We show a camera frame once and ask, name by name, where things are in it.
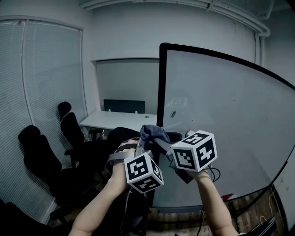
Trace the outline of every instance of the ceiling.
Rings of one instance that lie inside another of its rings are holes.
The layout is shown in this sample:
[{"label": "ceiling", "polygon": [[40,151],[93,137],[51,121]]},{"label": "ceiling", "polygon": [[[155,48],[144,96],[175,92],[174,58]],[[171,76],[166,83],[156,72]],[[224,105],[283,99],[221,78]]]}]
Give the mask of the ceiling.
[{"label": "ceiling", "polygon": [[[97,7],[102,7],[105,5],[112,5],[117,4],[119,2],[144,2],[145,0],[138,1],[138,0],[79,0],[79,4],[81,7],[85,8],[86,10],[92,10]],[[155,0],[154,2],[174,2],[176,3],[177,0]],[[286,0],[190,0],[190,2],[199,2],[210,5],[210,3],[214,4],[214,2],[222,2],[233,6],[239,10],[246,12],[249,15],[252,15],[256,18],[262,19],[271,4],[273,4],[272,11],[278,11],[290,8],[289,4]]]}]

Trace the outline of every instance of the white desk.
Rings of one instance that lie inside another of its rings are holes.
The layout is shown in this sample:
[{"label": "white desk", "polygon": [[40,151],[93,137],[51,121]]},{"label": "white desk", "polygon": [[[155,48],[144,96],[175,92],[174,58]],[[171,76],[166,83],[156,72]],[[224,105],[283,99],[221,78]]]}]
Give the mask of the white desk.
[{"label": "white desk", "polygon": [[83,120],[80,125],[113,130],[117,127],[140,131],[144,124],[157,124],[157,115],[97,111]]}]

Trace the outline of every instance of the human arm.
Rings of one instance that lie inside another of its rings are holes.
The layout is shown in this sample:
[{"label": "human arm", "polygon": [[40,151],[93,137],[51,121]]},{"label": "human arm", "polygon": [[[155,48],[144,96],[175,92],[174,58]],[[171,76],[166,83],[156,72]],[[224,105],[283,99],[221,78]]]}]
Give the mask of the human arm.
[{"label": "human arm", "polygon": [[208,225],[214,236],[239,235],[232,225],[230,212],[206,171],[194,175],[201,195]]},{"label": "human arm", "polygon": [[[134,152],[124,149],[123,152]],[[116,161],[112,176],[103,190],[79,213],[69,236],[91,236],[98,228],[113,201],[127,188],[124,162]]]}]

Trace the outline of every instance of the black cable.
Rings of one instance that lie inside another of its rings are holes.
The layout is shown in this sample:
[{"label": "black cable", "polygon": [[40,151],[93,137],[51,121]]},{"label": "black cable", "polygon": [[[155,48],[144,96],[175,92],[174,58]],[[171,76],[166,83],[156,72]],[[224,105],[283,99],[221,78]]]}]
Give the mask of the black cable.
[{"label": "black cable", "polygon": [[210,169],[210,171],[211,171],[211,173],[212,173],[212,175],[213,175],[213,180],[212,180],[212,182],[215,182],[215,174],[214,174],[214,172],[213,172],[212,169]]},{"label": "black cable", "polygon": [[217,169],[217,168],[215,168],[215,167],[211,167],[211,168],[205,168],[204,170],[211,170],[211,171],[212,171],[212,170],[217,170],[218,173],[219,173],[219,176],[218,176],[217,179],[214,179],[212,182],[215,182],[215,181],[219,180],[219,178],[220,178],[220,176],[221,176],[221,173],[220,173],[219,169]]},{"label": "black cable", "polygon": [[202,228],[203,222],[204,222],[204,207],[202,207],[202,210],[201,210],[201,215],[200,215],[200,226],[199,226],[199,230],[198,230],[197,236],[199,235],[199,233],[200,233],[200,231],[201,231],[201,228]]},{"label": "black cable", "polygon": [[130,192],[130,193],[126,193],[126,194],[124,194],[121,198],[124,198],[125,196],[127,196],[127,195],[129,195],[129,194],[132,194],[132,193],[135,193],[135,191]]}]

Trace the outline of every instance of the gray cloth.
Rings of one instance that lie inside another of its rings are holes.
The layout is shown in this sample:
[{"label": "gray cloth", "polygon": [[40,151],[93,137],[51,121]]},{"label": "gray cloth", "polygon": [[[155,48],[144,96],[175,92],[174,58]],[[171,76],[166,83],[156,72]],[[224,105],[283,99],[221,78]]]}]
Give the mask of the gray cloth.
[{"label": "gray cloth", "polygon": [[159,138],[165,142],[170,142],[170,139],[164,129],[152,124],[145,124],[142,126],[140,130],[140,138],[142,138],[143,141]]}]

